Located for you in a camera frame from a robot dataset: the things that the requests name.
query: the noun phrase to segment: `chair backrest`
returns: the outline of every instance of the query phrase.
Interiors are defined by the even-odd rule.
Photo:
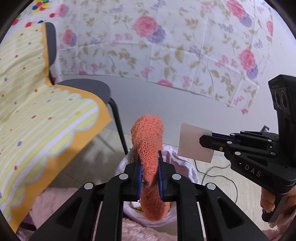
[[[46,37],[47,37],[47,51],[49,58],[49,66],[51,66],[57,55],[57,38],[56,38],[56,30],[52,23],[46,22]]]

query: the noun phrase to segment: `orange knitted sock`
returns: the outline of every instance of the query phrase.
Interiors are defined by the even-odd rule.
[[[142,163],[141,207],[147,219],[158,221],[169,211],[169,203],[161,201],[158,191],[158,151],[163,147],[162,121],[158,116],[143,115],[133,125],[131,134]]]

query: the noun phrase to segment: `tile floor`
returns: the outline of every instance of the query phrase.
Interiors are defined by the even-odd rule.
[[[125,134],[128,148],[132,147],[131,135]],[[118,132],[104,129],[97,135],[56,177],[51,187],[80,188],[86,182],[100,184],[113,177],[115,168],[124,157],[124,151]],[[197,162],[200,171],[206,172],[211,166],[225,167],[229,161],[223,156],[214,155],[212,163]],[[267,223],[261,220],[260,187],[245,177],[226,169],[213,168],[209,175],[224,175],[233,180],[238,188],[237,205],[253,220],[261,229],[268,229]],[[233,183],[222,177],[206,177],[204,183],[214,182],[233,201],[236,199],[236,189]],[[160,232],[177,235],[176,223],[157,228]]]

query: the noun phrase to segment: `plastic bag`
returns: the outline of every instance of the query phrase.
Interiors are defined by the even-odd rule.
[[[178,156],[177,150],[175,150],[171,146],[166,145],[163,147],[162,153],[163,160],[165,162],[173,164],[177,173],[189,178],[193,183],[199,183],[196,168],[185,157]],[[128,161],[125,157],[116,168],[115,176],[124,172],[124,168],[127,163]],[[141,224],[142,226],[150,228],[161,227],[171,222],[177,221],[177,209],[175,202],[172,202],[170,204],[170,211],[168,212],[166,217],[160,221],[150,221],[146,219],[144,213],[141,211],[140,203],[124,202],[123,211],[130,219]]]

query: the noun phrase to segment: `black cable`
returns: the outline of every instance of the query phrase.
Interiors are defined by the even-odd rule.
[[[201,173],[201,174],[204,175],[203,178],[202,178],[202,184],[203,184],[203,181],[204,181],[204,179],[205,179],[206,176],[208,176],[208,177],[223,177],[223,178],[225,178],[225,179],[231,181],[231,182],[234,184],[235,189],[236,189],[236,191],[237,191],[237,197],[238,197],[237,186],[235,185],[235,182],[234,182],[233,180],[231,180],[231,179],[229,179],[229,178],[227,178],[227,177],[225,177],[225,176],[222,176],[222,175],[217,175],[217,176],[210,176],[210,175],[208,175],[208,172],[209,172],[210,170],[212,170],[214,167],[217,167],[217,168],[220,168],[220,169],[226,169],[226,168],[228,168],[228,167],[230,166],[230,164],[227,165],[226,167],[214,166],[214,167],[209,168],[205,173],[203,173],[203,172],[201,172],[200,170],[198,170],[197,165],[196,165],[196,160],[194,160],[194,163],[195,163],[195,168],[196,168],[196,170],[197,170],[199,173]]]

